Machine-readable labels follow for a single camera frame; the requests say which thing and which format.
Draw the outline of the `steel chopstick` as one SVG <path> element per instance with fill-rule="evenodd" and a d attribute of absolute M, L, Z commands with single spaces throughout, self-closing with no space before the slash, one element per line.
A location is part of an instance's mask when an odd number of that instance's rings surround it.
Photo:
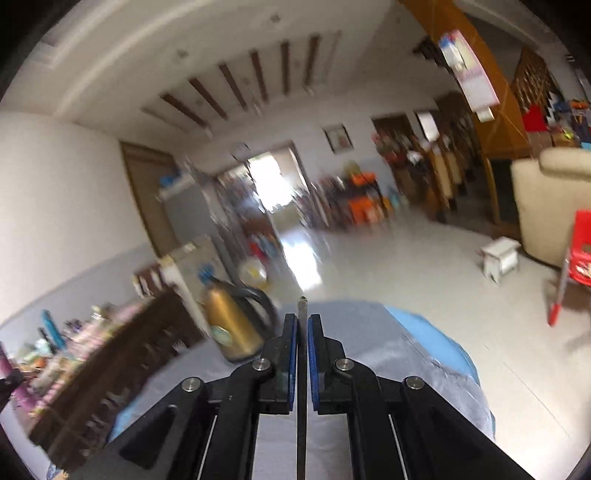
<path fill-rule="evenodd" d="M 308 411 L 308 299 L 297 302 L 297 480 L 305 479 Z"/>

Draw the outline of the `teal thermos bottle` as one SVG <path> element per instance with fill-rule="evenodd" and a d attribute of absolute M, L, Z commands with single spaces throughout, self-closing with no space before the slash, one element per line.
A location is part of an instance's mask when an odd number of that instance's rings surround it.
<path fill-rule="evenodd" d="M 56 348 L 58 350 L 65 350 L 66 343 L 65 343 L 58 327 L 56 326 L 51 313 L 48 310 L 43 310 L 41 312 L 41 317 L 43 320 L 43 324 L 44 324 L 52 342 L 56 346 Z"/>

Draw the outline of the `dark carved wooden sideboard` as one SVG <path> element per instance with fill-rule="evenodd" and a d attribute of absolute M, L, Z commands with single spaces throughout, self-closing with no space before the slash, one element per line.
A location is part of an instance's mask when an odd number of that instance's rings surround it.
<path fill-rule="evenodd" d="M 26 427 L 29 440 L 57 468 L 76 470 L 107 443 L 150 377 L 202 340 L 181 297 L 161 293 L 53 385 Z"/>

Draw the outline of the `blue under cloth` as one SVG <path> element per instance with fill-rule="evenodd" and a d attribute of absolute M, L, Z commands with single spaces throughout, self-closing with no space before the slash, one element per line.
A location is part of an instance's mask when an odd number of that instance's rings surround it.
<path fill-rule="evenodd" d="M 468 352 L 425 317 L 387 306 L 388 312 L 441 364 L 481 384 L 478 369 Z"/>

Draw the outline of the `grey table cloth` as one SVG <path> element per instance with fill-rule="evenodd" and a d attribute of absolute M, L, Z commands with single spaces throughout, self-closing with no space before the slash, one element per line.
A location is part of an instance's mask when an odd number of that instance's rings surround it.
<path fill-rule="evenodd" d="M 341 341 L 346 357 L 368 366 L 383 378 L 423 378 L 487 437 L 494 437 L 493 416 L 481 386 L 433 358 L 386 307 L 377 302 L 332 300 L 311 302 L 308 312 L 321 316 L 325 336 Z M 222 357 L 211 340 L 183 350 L 151 376 L 139 395 L 118 415 L 110 436 L 116 438 L 185 378 L 198 377 L 209 382 L 226 377 L 233 370 L 235 366 Z M 344 417 L 310 412 L 307 448 L 308 478 L 352 478 Z"/>

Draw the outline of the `gold electric kettle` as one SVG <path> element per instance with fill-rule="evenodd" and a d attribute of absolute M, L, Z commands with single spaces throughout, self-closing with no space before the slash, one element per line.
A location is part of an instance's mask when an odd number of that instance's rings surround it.
<path fill-rule="evenodd" d="M 279 324 L 276 307 L 263 290 L 217 278 L 207 286 L 204 310 L 211 338 L 232 363 L 259 354 Z"/>

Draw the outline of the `white chest freezer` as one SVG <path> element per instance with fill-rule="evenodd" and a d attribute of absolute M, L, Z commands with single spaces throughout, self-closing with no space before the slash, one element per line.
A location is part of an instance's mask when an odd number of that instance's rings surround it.
<path fill-rule="evenodd" d="M 164 282 L 176 289 L 197 327 L 208 333 L 204 310 L 207 286 L 202 279 L 214 276 L 231 281 L 211 237 L 200 236 L 158 260 Z"/>

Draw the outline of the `small white stool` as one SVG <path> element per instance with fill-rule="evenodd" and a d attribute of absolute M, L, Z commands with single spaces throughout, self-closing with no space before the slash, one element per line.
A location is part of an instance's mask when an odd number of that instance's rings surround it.
<path fill-rule="evenodd" d="M 480 250 L 483 275 L 499 285 L 504 276 L 519 267 L 520 248 L 520 242 L 509 237 L 499 237 L 484 246 Z"/>

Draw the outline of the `grey refrigerator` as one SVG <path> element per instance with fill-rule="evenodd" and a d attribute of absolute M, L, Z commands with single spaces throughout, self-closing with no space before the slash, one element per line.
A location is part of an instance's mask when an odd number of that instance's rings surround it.
<path fill-rule="evenodd" d="M 176 238 L 182 245 L 207 236 L 224 260 L 235 261 L 235 229 L 214 183 L 206 175 L 183 173 L 158 196 Z"/>

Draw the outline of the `orange cardboard box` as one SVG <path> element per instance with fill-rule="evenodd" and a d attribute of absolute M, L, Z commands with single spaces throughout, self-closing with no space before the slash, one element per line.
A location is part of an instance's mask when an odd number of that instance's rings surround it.
<path fill-rule="evenodd" d="M 385 217 L 381 202 L 369 196 L 353 198 L 348 205 L 355 224 L 378 223 Z"/>

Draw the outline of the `red plastic child chair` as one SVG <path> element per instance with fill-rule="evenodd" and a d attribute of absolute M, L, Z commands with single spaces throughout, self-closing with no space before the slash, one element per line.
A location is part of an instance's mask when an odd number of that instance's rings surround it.
<path fill-rule="evenodd" d="M 550 307 L 548 324 L 551 327 L 557 323 L 567 286 L 574 283 L 590 287 L 590 234 L 591 213 L 589 210 L 578 210 L 575 214 L 570 245 L 562 264 L 557 293 Z"/>

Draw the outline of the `cream leather sofa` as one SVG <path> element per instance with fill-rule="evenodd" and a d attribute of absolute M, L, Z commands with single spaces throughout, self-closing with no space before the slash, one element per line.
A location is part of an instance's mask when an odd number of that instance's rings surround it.
<path fill-rule="evenodd" d="M 590 208 L 590 152 L 553 147 L 511 164 L 522 244 L 535 260 L 559 267 L 578 210 Z"/>

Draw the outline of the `round wall clock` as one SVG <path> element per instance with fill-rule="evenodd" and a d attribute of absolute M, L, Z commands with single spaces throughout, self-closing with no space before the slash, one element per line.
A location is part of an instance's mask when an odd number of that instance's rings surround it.
<path fill-rule="evenodd" d="M 252 157 L 252 150 L 246 143 L 239 142 L 231 148 L 230 155 L 236 162 L 245 162 Z"/>

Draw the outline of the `framed wall picture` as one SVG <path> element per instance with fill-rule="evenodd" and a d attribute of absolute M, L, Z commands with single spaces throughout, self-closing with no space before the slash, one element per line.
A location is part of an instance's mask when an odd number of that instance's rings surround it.
<path fill-rule="evenodd" d="M 349 133 L 343 124 L 327 126 L 322 129 L 325 133 L 325 138 L 329 143 L 329 149 L 334 154 L 339 154 L 353 149 L 352 140 L 349 138 Z"/>

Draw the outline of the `wall calendar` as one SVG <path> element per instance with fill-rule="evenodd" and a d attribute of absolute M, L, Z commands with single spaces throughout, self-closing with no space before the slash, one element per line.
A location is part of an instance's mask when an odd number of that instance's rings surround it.
<path fill-rule="evenodd" d="M 494 120 L 493 106 L 500 104 L 496 91 L 472 47 L 459 30 L 444 34 L 439 47 L 481 123 Z"/>

